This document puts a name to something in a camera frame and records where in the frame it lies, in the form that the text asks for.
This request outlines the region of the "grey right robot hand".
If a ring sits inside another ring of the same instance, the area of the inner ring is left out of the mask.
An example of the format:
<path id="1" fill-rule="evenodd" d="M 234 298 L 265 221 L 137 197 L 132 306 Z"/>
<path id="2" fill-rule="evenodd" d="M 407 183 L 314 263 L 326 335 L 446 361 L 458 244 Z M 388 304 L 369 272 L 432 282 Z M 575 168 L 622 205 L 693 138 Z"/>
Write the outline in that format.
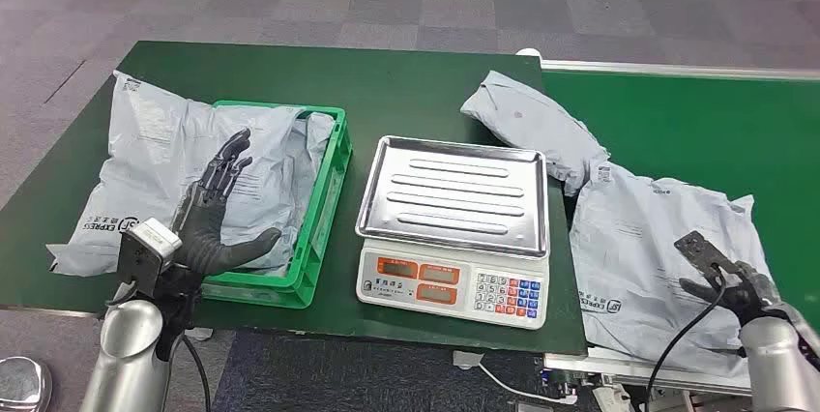
<path id="1" fill-rule="evenodd" d="M 772 281 L 745 262 L 711 257 L 696 268 L 707 283 L 679 278 L 682 289 L 714 307 L 730 310 L 741 326 L 762 317 L 787 319 Z"/>

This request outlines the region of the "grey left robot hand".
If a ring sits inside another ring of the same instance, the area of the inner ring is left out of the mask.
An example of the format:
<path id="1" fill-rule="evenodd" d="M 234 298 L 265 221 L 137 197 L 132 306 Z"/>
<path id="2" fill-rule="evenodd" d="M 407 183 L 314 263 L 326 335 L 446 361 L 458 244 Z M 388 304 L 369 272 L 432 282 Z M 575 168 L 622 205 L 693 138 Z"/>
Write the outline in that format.
<path id="1" fill-rule="evenodd" d="M 251 131 L 244 128 L 232 134 L 205 166 L 199 180 L 186 189 L 172 230 L 182 245 L 174 261 L 203 276 L 219 275 L 247 264 L 273 249 L 281 231 L 270 227 L 256 238 L 226 245 L 221 228 L 227 202 L 241 173 L 252 163 L 241 154 L 250 147 Z"/>

